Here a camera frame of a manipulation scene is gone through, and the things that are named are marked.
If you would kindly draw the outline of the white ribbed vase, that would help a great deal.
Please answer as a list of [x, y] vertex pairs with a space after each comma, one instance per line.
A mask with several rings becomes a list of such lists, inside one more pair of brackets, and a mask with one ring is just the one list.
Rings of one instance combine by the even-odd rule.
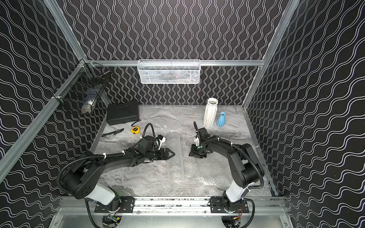
[[205, 107], [203, 125], [204, 127], [211, 127], [214, 123], [215, 116], [218, 108], [218, 99], [209, 98]]

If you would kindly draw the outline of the light blue ribbed vase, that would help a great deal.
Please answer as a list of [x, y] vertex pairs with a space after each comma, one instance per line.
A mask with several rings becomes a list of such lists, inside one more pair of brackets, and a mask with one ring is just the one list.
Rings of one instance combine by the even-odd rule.
[[220, 116], [217, 120], [217, 126], [218, 127], [223, 127], [225, 125], [226, 122], [226, 113], [225, 112], [221, 112]]

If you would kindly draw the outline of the bubble wrap roll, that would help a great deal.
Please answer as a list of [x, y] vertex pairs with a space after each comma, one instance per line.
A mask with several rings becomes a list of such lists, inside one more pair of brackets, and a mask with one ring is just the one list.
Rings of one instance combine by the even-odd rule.
[[166, 147], [175, 153], [167, 161], [169, 176], [173, 182], [181, 183], [184, 180], [184, 170], [180, 135], [178, 133], [170, 133], [167, 136]]

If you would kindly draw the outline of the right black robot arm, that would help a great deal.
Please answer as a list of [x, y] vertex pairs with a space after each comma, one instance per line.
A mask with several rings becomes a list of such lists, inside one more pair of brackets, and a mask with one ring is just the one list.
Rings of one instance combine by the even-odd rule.
[[220, 206], [227, 212], [234, 212], [251, 190], [264, 187], [265, 172], [248, 143], [238, 145], [218, 137], [205, 140], [195, 137], [189, 156], [202, 159], [213, 152], [228, 160], [233, 182], [223, 193]]

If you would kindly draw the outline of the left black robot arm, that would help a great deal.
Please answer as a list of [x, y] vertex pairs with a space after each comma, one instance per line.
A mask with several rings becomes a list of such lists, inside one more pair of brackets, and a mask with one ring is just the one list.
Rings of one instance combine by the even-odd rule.
[[165, 161], [174, 156], [175, 153], [169, 148], [132, 148], [117, 154], [87, 152], [59, 171], [57, 184], [62, 191], [76, 199], [94, 201], [97, 205], [106, 207], [107, 211], [116, 212], [121, 207], [120, 195], [110, 187], [98, 183], [103, 173], [153, 161]]

